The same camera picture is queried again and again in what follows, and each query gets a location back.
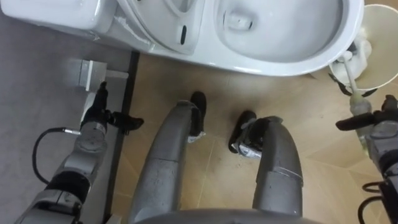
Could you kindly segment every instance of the toilet seat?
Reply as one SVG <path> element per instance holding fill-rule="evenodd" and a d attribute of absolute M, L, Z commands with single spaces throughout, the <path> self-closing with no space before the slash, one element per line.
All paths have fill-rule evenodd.
<path fill-rule="evenodd" d="M 181 54 L 192 54 L 198 42 L 203 0 L 118 0 L 128 19 L 147 38 Z"/>

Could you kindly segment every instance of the toilet brush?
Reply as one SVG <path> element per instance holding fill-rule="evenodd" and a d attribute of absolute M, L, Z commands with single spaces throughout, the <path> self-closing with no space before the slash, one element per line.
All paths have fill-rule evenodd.
<path fill-rule="evenodd" d="M 371 113 L 372 112 L 372 105 L 371 103 L 365 99 L 365 97 L 360 94 L 358 91 L 358 87 L 356 85 L 354 76 L 351 72 L 351 67 L 349 66 L 349 59 L 352 58 L 352 52 L 346 51 L 339 59 L 338 61 L 343 62 L 344 66 L 347 70 L 347 75 L 349 79 L 349 85 L 352 89 L 353 94 L 351 95 L 349 99 L 349 107 L 350 111 L 354 116 L 358 116 L 361 114 L 365 113 Z M 358 136 L 359 141 L 361 142 L 362 149 L 365 154 L 369 155 L 368 152 L 368 145 L 366 144 L 366 135 L 370 134 L 372 129 L 372 126 L 367 126 L 364 128 L 360 128 L 356 130 L 356 134 Z"/>

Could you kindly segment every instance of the toilet bowl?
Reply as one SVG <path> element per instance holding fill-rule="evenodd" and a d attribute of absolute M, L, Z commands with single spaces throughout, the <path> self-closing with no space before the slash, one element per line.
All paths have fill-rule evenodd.
<path fill-rule="evenodd" d="M 89 29 L 95 41 L 110 38 L 147 54 L 272 76 L 302 75 L 336 60 L 354 40 L 364 10 L 363 0 L 117 0 L 118 6 L 114 0 L 85 0 L 95 20 L 81 27 L 76 24 L 82 21 L 70 21 L 79 18 L 73 15 L 77 9 L 46 1 L 1 4 L 5 14 L 25 21 Z M 23 10 L 26 4 L 35 10 Z M 46 10 L 52 17 L 42 16 Z"/>

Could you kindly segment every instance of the beige floor tile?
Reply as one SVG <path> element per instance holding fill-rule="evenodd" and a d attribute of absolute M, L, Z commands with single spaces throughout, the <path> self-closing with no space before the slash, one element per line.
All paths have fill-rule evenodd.
<path fill-rule="evenodd" d="M 355 184 L 358 186 L 358 188 L 362 188 L 364 184 L 370 183 L 370 182 L 379 182 L 382 181 L 381 177 L 372 177 L 369 175 L 364 175 L 364 174 L 359 174 L 357 172 L 350 172 L 352 178 L 355 181 Z M 372 197 L 372 196 L 377 196 L 377 194 L 372 194 L 372 193 L 367 193 L 365 191 L 361 191 L 363 199 Z M 373 202 L 368 205 L 370 210 L 367 209 L 365 212 L 373 212 L 373 215 L 375 217 L 378 217 L 381 210 L 384 209 L 382 202 Z"/>
<path fill-rule="evenodd" d="M 357 209 L 364 197 L 349 172 L 319 162 L 308 162 L 307 165 L 323 192 L 325 203 L 330 205 L 338 221 L 341 224 L 357 223 Z M 368 223 L 377 223 L 377 217 L 371 212 L 365 212 L 364 218 Z"/>
<path fill-rule="evenodd" d="M 144 55 L 140 59 L 140 64 L 153 61 L 158 63 L 159 60 Z M 229 80 L 227 72 L 214 72 L 210 68 L 171 60 L 170 64 L 164 64 L 164 68 L 157 70 L 153 67 L 139 67 L 137 73 L 144 73 L 150 78 L 136 82 L 131 114 L 143 117 L 149 122 L 161 123 L 178 100 L 189 100 L 194 91 L 204 92 L 209 104 L 225 92 Z M 208 133 L 215 132 L 212 123 L 206 123 L 206 126 Z"/>
<path fill-rule="evenodd" d="M 314 164 L 307 159 L 301 160 L 304 187 L 303 187 L 303 215 L 305 218 L 324 223 L 340 223 L 333 207 L 328 203 L 323 189 L 318 184 L 318 176 L 313 173 Z"/>
<path fill-rule="evenodd" d="M 230 153 L 224 139 L 217 139 L 200 208 L 251 208 L 259 161 Z"/>
<path fill-rule="evenodd" d="M 373 161 L 370 160 L 368 157 L 364 158 L 361 162 L 358 162 L 357 164 L 353 164 L 349 168 L 349 170 L 352 170 L 360 174 L 370 175 L 373 177 L 381 176 L 380 172 L 374 165 Z"/>
<path fill-rule="evenodd" d="M 145 158 L 160 125 L 145 122 L 137 131 L 124 138 L 123 154 L 137 174 L 141 173 Z"/>
<path fill-rule="evenodd" d="M 383 209 L 380 211 L 380 216 L 379 216 L 379 223 L 380 224 L 390 224 L 390 219 L 387 216 L 386 211 Z"/>
<path fill-rule="evenodd" d="M 373 105 L 374 110 L 380 110 L 381 105 L 386 99 L 386 95 L 394 95 L 398 97 L 398 86 L 395 84 L 386 85 L 380 89 L 378 89 L 375 94 L 371 95 L 368 99 Z"/>
<path fill-rule="evenodd" d="M 182 209 L 197 208 L 215 138 L 205 136 L 188 144 L 182 183 Z"/>
<path fill-rule="evenodd" d="M 113 194 L 112 214 L 122 217 L 122 224 L 127 224 L 127 216 L 130 211 L 131 197 L 121 194 Z"/>
<path fill-rule="evenodd" d="M 353 164 L 361 162 L 367 158 L 367 155 L 361 150 L 361 143 L 355 132 L 344 133 L 339 139 L 319 150 L 307 158 L 318 162 L 338 166 L 342 168 L 349 168 Z"/>
<path fill-rule="evenodd" d="M 115 193 L 132 197 L 136 189 L 138 178 L 139 173 L 132 168 L 130 162 L 122 152 L 114 186 Z"/>

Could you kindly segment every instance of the tiled floor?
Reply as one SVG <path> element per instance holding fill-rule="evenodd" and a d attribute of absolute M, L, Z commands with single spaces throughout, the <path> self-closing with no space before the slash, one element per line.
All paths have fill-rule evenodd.
<path fill-rule="evenodd" d="M 350 113 L 348 98 L 334 83 L 311 76 L 244 75 L 147 55 L 141 55 L 131 106 L 131 115 L 146 123 L 124 141 L 113 213 L 126 216 L 161 122 L 177 100 L 189 99 L 195 90 L 205 92 L 208 98 L 207 135 L 188 145 L 183 209 L 251 207 L 259 161 L 231 154 L 226 145 L 237 117 L 250 109 L 258 116 L 284 118 L 294 137 L 304 174 L 304 216 L 322 223 L 358 222 L 357 208 L 369 197 L 361 186 L 380 176 L 361 152 L 355 133 L 335 128 L 335 122 Z M 398 85 L 392 83 L 369 97 L 375 109 L 386 94 L 398 96 Z M 386 224 L 381 203 L 372 204 L 365 219 Z"/>

